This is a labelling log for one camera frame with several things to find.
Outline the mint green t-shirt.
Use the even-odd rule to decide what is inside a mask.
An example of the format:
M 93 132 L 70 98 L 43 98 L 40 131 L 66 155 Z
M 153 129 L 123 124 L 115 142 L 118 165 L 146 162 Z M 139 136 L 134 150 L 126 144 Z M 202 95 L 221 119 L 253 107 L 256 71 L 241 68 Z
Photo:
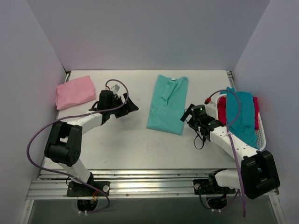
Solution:
M 188 78 L 158 75 L 149 108 L 147 129 L 182 135 Z

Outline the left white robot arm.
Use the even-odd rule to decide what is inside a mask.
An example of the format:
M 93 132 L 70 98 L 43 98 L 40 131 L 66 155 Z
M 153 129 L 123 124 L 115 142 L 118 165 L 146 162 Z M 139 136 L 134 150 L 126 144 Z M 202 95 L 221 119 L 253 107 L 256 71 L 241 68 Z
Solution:
M 105 124 L 110 116 L 120 118 L 139 108 L 127 93 L 119 96 L 117 91 L 102 90 L 87 116 L 71 121 L 59 121 L 52 125 L 45 147 L 45 157 L 62 167 L 78 183 L 78 191 L 88 196 L 94 191 L 93 174 L 80 160 L 82 136 L 88 131 Z

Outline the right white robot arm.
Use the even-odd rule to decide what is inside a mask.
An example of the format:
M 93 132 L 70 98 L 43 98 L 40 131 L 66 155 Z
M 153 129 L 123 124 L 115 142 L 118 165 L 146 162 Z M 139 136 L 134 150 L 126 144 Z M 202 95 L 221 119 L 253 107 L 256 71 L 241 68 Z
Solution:
M 280 187 L 273 155 L 229 133 L 223 123 L 206 113 L 204 105 L 190 104 L 180 120 L 187 122 L 203 141 L 216 144 L 236 162 L 235 170 L 222 168 L 210 173 L 204 188 L 214 193 L 237 189 L 249 199 L 255 199 Z

